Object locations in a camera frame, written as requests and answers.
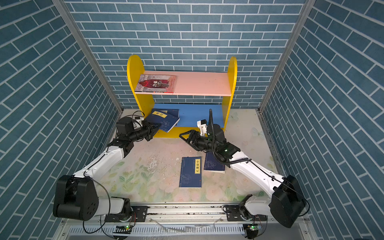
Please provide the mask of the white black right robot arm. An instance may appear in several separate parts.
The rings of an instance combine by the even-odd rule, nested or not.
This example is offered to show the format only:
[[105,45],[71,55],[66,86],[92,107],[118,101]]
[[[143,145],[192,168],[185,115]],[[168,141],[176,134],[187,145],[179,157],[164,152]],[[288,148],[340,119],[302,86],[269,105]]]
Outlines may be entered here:
[[246,221],[257,215],[272,215],[282,226],[291,228],[309,206],[294,176],[284,177],[253,161],[226,140],[219,125],[203,126],[200,132],[190,130],[179,137],[194,150],[213,154],[218,163],[243,174],[267,194],[265,201],[247,195],[239,203],[238,212]]

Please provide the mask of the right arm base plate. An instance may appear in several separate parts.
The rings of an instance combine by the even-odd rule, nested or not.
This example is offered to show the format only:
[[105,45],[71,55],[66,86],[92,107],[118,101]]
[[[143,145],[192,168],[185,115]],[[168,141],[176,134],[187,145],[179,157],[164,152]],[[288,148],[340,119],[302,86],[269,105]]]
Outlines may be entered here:
[[223,211],[229,222],[265,221],[270,214],[268,197],[247,195],[238,205],[224,205]]

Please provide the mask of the red illustrated cover book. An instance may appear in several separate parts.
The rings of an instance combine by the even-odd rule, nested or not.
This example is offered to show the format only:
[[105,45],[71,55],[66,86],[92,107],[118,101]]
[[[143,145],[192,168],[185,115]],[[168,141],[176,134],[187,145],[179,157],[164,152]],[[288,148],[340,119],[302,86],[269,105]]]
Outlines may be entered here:
[[177,77],[173,75],[140,75],[136,92],[173,93]]

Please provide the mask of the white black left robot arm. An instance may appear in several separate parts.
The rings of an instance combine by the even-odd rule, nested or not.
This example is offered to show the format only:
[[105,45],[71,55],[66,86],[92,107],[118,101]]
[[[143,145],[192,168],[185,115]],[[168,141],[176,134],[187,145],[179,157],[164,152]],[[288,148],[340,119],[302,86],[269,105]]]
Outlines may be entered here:
[[130,153],[135,142],[150,141],[160,126],[136,117],[118,120],[116,137],[98,157],[74,174],[57,180],[54,217],[88,221],[105,216],[115,222],[131,221],[134,211],[129,199],[114,198],[110,194],[102,198],[96,187],[101,185],[101,178]]

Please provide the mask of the navy book yellow label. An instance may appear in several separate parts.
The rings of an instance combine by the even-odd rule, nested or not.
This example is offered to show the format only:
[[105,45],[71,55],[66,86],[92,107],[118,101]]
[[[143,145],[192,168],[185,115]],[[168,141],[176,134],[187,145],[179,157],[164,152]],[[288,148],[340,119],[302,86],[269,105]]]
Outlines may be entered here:
[[174,117],[179,117],[179,110],[178,109],[152,109],[152,111],[162,112],[168,115],[172,115]]

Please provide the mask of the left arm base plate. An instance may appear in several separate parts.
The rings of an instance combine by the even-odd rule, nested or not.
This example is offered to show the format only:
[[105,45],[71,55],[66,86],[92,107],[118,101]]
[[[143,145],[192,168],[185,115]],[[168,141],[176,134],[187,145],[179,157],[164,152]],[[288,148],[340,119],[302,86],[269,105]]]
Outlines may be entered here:
[[110,214],[105,217],[107,223],[142,223],[145,222],[148,206],[131,206],[129,210],[123,210],[119,214]]

